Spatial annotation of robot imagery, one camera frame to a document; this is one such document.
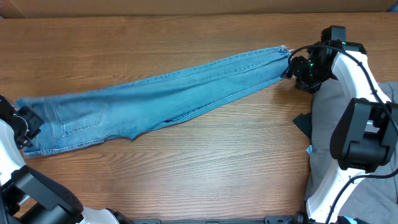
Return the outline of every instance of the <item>wood grain surface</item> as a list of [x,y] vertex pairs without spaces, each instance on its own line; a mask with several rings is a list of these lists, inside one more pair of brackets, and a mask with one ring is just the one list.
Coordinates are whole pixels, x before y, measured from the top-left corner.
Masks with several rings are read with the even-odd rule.
[[[0,21],[0,93],[96,90],[346,26],[379,82],[398,80],[398,14],[92,17]],[[262,218],[303,202],[310,141],[293,124],[312,96],[283,80],[189,122],[28,165],[93,208],[129,218]]]

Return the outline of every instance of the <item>brown wall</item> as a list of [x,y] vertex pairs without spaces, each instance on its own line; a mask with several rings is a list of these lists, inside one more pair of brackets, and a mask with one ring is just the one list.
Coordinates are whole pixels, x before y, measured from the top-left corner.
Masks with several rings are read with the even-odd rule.
[[385,11],[394,0],[0,0],[4,17]]

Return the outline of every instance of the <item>folded pants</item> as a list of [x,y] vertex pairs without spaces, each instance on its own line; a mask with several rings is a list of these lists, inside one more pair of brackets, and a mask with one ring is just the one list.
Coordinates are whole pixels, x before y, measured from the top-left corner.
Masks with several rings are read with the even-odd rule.
[[28,157],[57,154],[188,121],[282,78],[285,46],[234,55],[132,83],[79,94],[23,98],[43,120]]

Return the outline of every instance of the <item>jeans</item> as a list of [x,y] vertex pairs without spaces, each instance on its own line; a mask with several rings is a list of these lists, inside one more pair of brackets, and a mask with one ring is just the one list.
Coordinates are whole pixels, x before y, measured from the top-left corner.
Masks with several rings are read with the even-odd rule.
[[288,56],[285,46],[271,47],[102,90],[17,100],[17,107],[28,106],[44,120],[24,154],[134,139],[188,121],[280,81]]

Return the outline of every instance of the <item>wooden tabletop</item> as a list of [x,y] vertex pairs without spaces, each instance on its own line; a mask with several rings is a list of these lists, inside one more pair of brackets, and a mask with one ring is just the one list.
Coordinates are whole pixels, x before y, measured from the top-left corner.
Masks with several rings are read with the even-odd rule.
[[[0,94],[16,100],[96,90],[249,50],[294,49],[320,40],[332,24],[364,44],[377,81],[398,80],[397,23],[393,13],[5,19]],[[308,113],[312,100],[293,85],[283,80],[134,141],[27,163],[84,205],[129,218],[293,214],[303,202],[310,141],[292,119]]]

